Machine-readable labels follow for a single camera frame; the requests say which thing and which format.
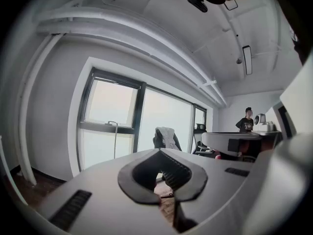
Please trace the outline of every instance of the white wall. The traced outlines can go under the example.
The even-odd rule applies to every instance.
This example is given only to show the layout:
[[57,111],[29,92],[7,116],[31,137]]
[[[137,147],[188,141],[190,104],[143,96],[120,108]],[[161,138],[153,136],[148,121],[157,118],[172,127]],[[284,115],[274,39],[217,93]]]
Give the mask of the white wall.
[[219,131],[237,132],[235,124],[245,117],[245,110],[251,107],[253,119],[260,113],[266,113],[276,102],[283,91],[254,93],[226,98],[228,107],[219,110]]
[[[73,177],[70,159],[75,158],[75,151],[70,158],[67,142],[69,112],[75,88],[79,86],[83,89],[85,85],[78,84],[78,78],[90,57],[147,74],[157,79],[160,85],[167,84],[194,97],[195,102],[200,102],[203,107],[211,105],[197,89],[152,63],[94,41],[91,43],[81,38],[75,41],[65,37],[49,54],[38,74],[27,115],[27,146],[31,165],[48,175],[63,180]],[[121,69],[114,69],[109,67],[109,70],[123,74]],[[70,135],[76,136],[75,132],[76,128]]]
[[[33,0],[8,32],[7,42],[0,56],[0,135],[9,169],[16,167],[19,162],[17,151],[20,150],[18,136],[18,112],[20,96],[27,77],[26,70],[44,36],[35,33],[37,24],[33,17],[41,10],[57,8],[69,0]],[[4,174],[2,163],[0,171]]]

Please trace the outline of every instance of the gray cloth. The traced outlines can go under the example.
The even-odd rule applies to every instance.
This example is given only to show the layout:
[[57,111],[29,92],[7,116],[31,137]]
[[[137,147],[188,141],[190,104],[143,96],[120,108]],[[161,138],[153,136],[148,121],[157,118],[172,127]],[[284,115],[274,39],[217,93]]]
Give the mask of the gray cloth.
[[172,128],[167,128],[167,127],[157,127],[156,130],[157,129],[160,131],[160,133],[163,136],[162,141],[163,141],[163,144],[165,145],[165,148],[175,149],[179,151],[174,141],[175,130]]

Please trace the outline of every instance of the window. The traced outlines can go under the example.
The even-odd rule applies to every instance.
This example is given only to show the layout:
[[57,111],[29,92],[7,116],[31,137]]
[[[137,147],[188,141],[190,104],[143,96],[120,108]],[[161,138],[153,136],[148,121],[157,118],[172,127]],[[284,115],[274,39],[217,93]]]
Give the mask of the window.
[[[78,119],[80,169],[137,151],[146,83],[92,69]],[[117,122],[116,146],[114,141]]]
[[155,136],[156,127],[169,127],[175,130],[182,151],[188,152],[192,107],[189,102],[147,88],[140,125],[138,151],[154,148],[152,138]]
[[85,121],[104,124],[114,120],[118,126],[131,127],[137,91],[127,86],[94,80]]
[[205,122],[206,109],[198,105],[152,86],[146,88],[144,82],[93,68],[77,119],[79,168],[153,149],[156,127],[173,128],[182,151],[191,152],[193,130]]
[[[206,109],[201,108],[198,105],[195,105],[195,129],[197,128],[197,123],[206,124]],[[196,148],[196,142],[194,137],[192,137],[192,148],[191,152],[193,152]]]

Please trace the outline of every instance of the black t-shirt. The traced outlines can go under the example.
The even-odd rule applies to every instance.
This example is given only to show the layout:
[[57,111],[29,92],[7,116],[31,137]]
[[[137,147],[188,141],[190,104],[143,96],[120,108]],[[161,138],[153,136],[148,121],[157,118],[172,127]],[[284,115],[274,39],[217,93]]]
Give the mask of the black t-shirt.
[[242,118],[236,126],[240,129],[240,132],[251,132],[253,127],[253,119]]

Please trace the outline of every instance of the window pane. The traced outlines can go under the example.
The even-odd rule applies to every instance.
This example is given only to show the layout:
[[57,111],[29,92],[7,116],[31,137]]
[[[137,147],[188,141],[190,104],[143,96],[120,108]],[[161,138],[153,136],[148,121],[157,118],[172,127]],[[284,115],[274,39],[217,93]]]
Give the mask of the window pane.
[[197,123],[205,124],[205,112],[196,108],[195,112],[195,129],[197,128]]
[[[84,168],[114,158],[115,133],[81,130],[81,149]],[[115,158],[131,154],[133,135],[117,134]]]
[[94,80],[86,108],[85,121],[131,127],[137,89]]
[[146,89],[140,125],[138,151],[153,149],[156,127],[175,130],[182,151],[187,152],[192,105],[166,94]]

